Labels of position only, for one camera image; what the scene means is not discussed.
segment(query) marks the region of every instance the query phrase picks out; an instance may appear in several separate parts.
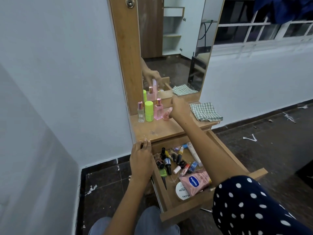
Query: vaseline packet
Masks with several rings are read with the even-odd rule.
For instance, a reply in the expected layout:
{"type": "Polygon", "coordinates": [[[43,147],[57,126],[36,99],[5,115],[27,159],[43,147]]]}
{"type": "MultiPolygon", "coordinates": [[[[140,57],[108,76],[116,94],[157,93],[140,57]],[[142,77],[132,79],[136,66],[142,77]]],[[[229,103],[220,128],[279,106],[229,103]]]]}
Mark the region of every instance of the vaseline packet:
{"type": "Polygon", "coordinates": [[[199,191],[211,184],[211,179],[205,169],[194,171],[191,174],[179,178],[190,196],[194,196],[199,191]]]}

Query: mirror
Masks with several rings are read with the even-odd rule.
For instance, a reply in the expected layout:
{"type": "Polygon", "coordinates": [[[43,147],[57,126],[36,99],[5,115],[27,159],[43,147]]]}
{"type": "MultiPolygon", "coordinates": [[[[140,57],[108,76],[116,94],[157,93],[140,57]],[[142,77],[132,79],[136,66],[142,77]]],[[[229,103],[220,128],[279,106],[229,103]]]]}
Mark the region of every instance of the mirror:
{"type": "Polygon", "coordinates": [[[143,89],[148,100],[201,91],[222,5],[218,1],[216,8],[212,2],[137,0],[143,89]]]}

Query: mirror frame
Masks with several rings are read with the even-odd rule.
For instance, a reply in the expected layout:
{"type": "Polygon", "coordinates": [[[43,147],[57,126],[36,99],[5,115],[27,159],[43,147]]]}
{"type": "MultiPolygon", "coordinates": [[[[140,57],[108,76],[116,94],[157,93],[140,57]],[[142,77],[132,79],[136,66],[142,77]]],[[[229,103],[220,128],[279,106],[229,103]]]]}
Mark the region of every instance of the mirror frame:
{"type": "MultiPolygon", "coordinates": [[[[126,0],[107,0],[107,1],[108,6],[111,8],[113,27],[115,30],[117,49],[120,66],[122,70],[129,114],[136,115],[137,104],[138,102],[143,101],[143,83],[142,83],[142,69],[140,65],[141,51],[139,39],[137,0],[134,0],[135,6],[133,8],[127,7],[126,0]]],[[[224,2],[225,0],[223,0],[222,2],[221,11],[217,21],[217,28],[221,18],[224,2]]],[[[217,28],[215,30],[213,43],[216,37],[217,28]]],[[[200,92],[179,96],[188,103],[197,102],[200,100],[212,49],[213,44],[210,51],[207,69],[205,70],[200,92]]],[[[162,99],[162,104],[164,108],[171,107],[172,106],[171,98],[162,99]]]]}

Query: wooden tabletop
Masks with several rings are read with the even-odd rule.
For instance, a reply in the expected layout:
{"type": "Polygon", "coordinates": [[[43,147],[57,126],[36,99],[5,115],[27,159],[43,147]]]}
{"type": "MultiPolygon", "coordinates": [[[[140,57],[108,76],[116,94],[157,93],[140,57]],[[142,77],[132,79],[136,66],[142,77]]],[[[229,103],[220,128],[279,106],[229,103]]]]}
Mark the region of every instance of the wooden tabletop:
{"type": "MultiPolygon", "coordinates": [[[[193,113],[190,113],[193,121],[200,128],[208,128],[210,126],[216,125],[219,121],[209,122],[209,121],[198,121],[193,113]]],[[[174,119],[168,121],[160,119],[153,119],[152,122],[145,121],[144,123],[138,122],[138,115],[132,115],[131,125],[136,136],[136,141],[143,141],[145,138],[151,142],[156,142],[162,139],[171,138],[177,135],[184,134],[184,130],[178,125],[174,119]]]]}

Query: polka dot sleeve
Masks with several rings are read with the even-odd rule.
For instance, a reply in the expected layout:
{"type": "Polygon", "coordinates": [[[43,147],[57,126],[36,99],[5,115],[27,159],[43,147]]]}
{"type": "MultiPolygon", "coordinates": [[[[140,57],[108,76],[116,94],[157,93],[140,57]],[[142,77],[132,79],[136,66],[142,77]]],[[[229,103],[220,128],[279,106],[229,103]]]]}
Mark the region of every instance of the polka dot sleeve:
{"type": "Polygon", "coordinates": [[[235,176],[217,186],[212,210],[224,235],[313,234],[248,176],[235,176]]]}

